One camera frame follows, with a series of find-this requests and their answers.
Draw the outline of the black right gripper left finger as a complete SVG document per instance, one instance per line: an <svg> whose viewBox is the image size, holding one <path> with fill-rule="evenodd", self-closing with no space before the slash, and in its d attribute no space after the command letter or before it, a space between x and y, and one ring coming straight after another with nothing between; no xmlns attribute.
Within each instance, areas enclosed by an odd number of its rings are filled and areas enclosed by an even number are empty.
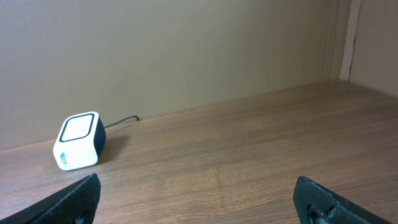
<svg viewBox="0 0 398 224"><path fill-rule="evenodd" d="M1 224L92 224L101 183L93 173L1 220Z"/></svg>

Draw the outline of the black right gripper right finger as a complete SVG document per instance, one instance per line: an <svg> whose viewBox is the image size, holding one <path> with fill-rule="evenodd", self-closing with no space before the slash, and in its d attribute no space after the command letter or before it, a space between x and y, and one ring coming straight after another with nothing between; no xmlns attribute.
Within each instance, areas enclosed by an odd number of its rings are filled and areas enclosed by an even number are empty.
<svg viewBox="0 0 398 224"><path fill-rule="evenodd" d="M293 201L300 223L392 224L305 176L297 179Z"/></svg>

